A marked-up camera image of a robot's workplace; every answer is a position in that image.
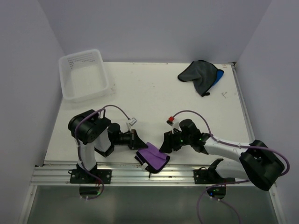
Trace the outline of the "purple towel black trim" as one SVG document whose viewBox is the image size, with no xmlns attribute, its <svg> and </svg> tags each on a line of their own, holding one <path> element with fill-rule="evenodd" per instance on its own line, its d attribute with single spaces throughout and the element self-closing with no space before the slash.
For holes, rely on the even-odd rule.
<svg viewBox="0 0 299 224">
<path fill-rule="evenodd" d="M 149 178 L 152 174 L 157 174 L 170 161 L 170 156 L 166 153 L 161 153 L 153 144 L 147 142 L 148 148 L 139 149 L 135 154 L 135 159 L 141 165 L 141 169 L 149 173 Z"/>
</svg>

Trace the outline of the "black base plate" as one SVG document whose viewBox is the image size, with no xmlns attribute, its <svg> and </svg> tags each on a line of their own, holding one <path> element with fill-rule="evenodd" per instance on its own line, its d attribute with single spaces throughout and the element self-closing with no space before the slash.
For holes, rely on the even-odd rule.
<svg viewBox="0 0 299 224">
<path fill-rule="evenodd" d="M 95 184 L 99 183 L 99 180 L 95 177 L 90 176 L 84 170 L 81 169 L 71 169 L 68 171 L 71 175 L 70 183 L 72 184 Z M 91 170 L 91 173 L 98 178 L 100 178 L 104 184 L 110 184 L 112 177 L 112 170 L 110 169 L 97 169 Z"/>
<path fill-rule="evenodd" d="M 193 178 L 195 184 L 219 184 L 235 182 L 235 178 L 220 177 L 215 170 L 209 170 L 205 167 L 194 169 Z"/>
</svg>

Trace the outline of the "aluminium table edge rail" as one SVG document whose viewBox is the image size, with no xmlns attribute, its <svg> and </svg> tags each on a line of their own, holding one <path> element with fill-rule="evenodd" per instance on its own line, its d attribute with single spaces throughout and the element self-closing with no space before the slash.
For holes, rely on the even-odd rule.
<svg viewBox="0 0 299 224">
<path fill-rule="evenodd" d="M 233 64 L 228 64 L 224 74 L 225 86 L 223 90 L 227 93 L 222 97 L 224 103 L 227 103 L 228 114 L 224 125 L 229 129 L 228 134 L 221 132 L 220 137 L 234 144 L 252 143 L 256 139 L 253 133 L 251 122 L 247 113 L 245 101 L 243 99 L 241 88 L 237 81 L 236 70 Z"/>
</svg>

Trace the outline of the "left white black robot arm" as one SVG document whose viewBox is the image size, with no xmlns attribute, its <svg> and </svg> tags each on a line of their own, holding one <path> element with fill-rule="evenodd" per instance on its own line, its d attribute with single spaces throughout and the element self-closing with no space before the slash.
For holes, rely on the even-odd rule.
<svg viewBox="0 0 299 224">
<path fill-rule="evenodd" d="M 101 117 L 100 112 L 95 110 L 74 116 L 69 121 L 68 129 L 77 143 L 77 165 L 82 169 L 80 177 L 86 183 L 92 183 L 97 178 L 95 153 L 106 158 L 115 146 L 127 146 L 130 150 L 148 148 L 135 129 L 129 127 L 126 132 L 122 132 L 118 123 L 105 116 Z"/>
</svg>

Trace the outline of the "white plastic basket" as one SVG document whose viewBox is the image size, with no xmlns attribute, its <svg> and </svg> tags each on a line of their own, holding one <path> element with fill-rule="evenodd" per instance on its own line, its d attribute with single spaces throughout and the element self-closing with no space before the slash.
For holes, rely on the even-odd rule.
<svg viewBox="0 0 299 224">
<path fill-rule="evenodd" d="M 82 102 L 106 95 L 112 87 L 101 53 L 97 49 L 81 51 L 58 60 L 63 98 Z"/>
</svg>

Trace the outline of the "aluminium mounting rail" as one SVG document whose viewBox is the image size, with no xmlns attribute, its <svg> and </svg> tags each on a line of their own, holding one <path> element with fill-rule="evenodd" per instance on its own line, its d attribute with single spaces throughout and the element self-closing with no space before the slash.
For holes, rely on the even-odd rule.
<svg viewBox="0 0 299 224">
<path fill-rule="evenodd" d="M 70 186 L 70 170 L 76 164 L 46 164 L 34 168 L 30 184 L 39 186 Z M 201 166 L 167 165 L 157 174 L 150 174 L 137 164 L 105 164 L 100 163 L 99 169 L 112 171 L 108 186 L 194 186 L 194 170 Z"/>
</svg>

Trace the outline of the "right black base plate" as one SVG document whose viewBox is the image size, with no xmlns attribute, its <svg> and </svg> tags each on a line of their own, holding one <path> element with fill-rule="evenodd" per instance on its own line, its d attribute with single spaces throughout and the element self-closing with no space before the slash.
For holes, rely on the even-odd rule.
<svg viewBox="0 0 299 224">
<path fill-rule="evenodd" d="M 219 184 L 235 182 L 235 178 L 220 177 L 215 170 L 209 170 L 205 167 L 194 169 L 193 178 L 195 184 Z"/>
</svg>

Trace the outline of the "blue towel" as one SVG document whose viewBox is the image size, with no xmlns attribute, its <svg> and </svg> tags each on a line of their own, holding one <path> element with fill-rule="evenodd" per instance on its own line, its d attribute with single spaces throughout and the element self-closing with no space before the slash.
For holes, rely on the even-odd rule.
<svg viewBox="0 0 299 224">
<path fill-rule="evenodd" d="M 219 82 L 219 80 L 223 77 L 223 75 L 224 75 L 224 71 L 223 70 L 217 70 L 217 72 L 216 72 L 216 80 L 213 83 L 213 86 L 216 85 Z"/>
</svg>

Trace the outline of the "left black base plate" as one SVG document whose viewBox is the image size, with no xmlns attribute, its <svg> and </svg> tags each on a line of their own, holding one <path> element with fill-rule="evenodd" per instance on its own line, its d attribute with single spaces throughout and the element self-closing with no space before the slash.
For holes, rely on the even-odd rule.
<svg viewBox="0 0 299 224">
<path fill-rule="evenodd" d="M 84 170 L 81 169 L 71 169 L 68 171 L 71 175 L 70 183 L 72 184 L 95 184 L 99 183 L 99 180 L 95 177 L 90 176 Z M 97 169 L 91 170 L 91 173 L 98 178 L 100 178 L 104 184 L 110 184 L 112 177 L 112 170 L 110 169 Z"/>
</svg>

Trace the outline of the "grey towel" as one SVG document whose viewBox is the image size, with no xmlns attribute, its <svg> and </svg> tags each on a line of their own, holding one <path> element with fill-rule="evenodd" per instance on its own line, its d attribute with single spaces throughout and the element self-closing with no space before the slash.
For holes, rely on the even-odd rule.
<svg viewBox="0 0 299 224">
<path fill-rule="evenodd" d="M 178 75 L 181 82 L 192 82 L 196 92 L 201 96 L 209 96 L 209 90 L 216 80 L 219 70 L 214 64 L 198 60 L 193 61 L 183 72 Z"/>
</svg>

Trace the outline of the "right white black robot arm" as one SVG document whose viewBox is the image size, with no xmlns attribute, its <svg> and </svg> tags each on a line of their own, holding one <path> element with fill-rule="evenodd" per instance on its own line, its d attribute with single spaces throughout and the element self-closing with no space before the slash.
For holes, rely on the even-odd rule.
<svg viewBox="0 0 299 224">
<path fill-rule="evenodd" d="M 226 143 L 209 133 L 202 133 L 191 119 L 179 122 L 178 128 L 164 133 L 159 151 L 170 154 L 183 146 L 190 146 L 197 153 L 219 156 L 208 169 L 196 171 L 203 183 L 242 179 L 268 191 L 285 169 L 282 161 L 262 141 L 255 140 L 245 145 Z"/>
</svg>

